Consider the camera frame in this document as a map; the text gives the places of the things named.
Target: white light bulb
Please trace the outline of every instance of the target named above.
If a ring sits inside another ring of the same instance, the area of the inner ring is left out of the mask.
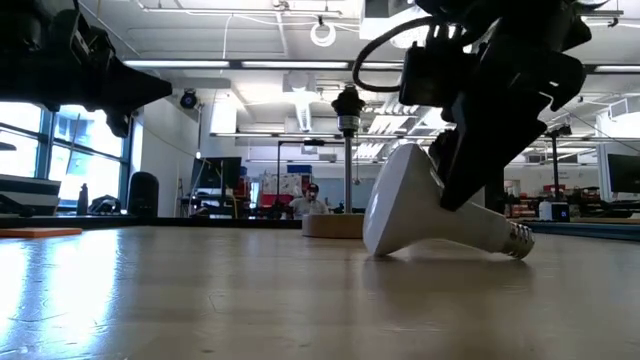
[[[524,258],[534,245],[529,228],[467,202],[440,207],[441,186],[431,158],[416,144],[401,145],[384,164],[365,214],[369,252],[387,255],[426,239],[446,239],[490,253]]]

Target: blue box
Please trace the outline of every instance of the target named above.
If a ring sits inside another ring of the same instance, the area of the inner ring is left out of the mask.
[[[311,165],[287,165],[289,174],[311,174]]]

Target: black robotic arm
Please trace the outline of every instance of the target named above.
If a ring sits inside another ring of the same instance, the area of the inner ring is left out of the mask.
[[[1,2],[0,100],[102,109],[113,134],[128,136],[132,113],[171,95],[171,83],[125,66],[77,0],[56,1]]]
[[[456,124],[429,149],[445,184],[440,205],[454,211],[546,131],[538,120],[542,110],[558,110],[578,95],[586,72],[563,52],[591,40],[581,15],[604,3],[416,0],[431,16],[367,45],[356,59],[354,82],[369,91],[399,91],[404,105],[443,108],[443,120]],[[360,66],[375,48],[424,25],[430,26],[426,45],[407,51],[400,85],[360,80]],[[450,26],[457,29],[453,36]],[[478,44],[482,37],[488,40]],[[474,42],[478,51],[466,54],[464,46]],[[475,171],[476,164],[482,172]]]

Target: person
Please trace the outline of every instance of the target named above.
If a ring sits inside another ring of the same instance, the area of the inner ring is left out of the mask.
[[[322,201],[318,201],[320,187],[316,184],[309,184],[304,197],[293,199],[289,207],[293,209],[294,219],[301,219],[307,214],[328,214],[329,208]]]

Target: white ceiling duct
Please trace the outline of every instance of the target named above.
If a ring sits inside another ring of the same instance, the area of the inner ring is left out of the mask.
[[[315,76],[302,71],[292,71],[285,74],[282,92],[296,107],[296,118],[300,131],[312,131],[310,105],[320,97],[316,92]]]

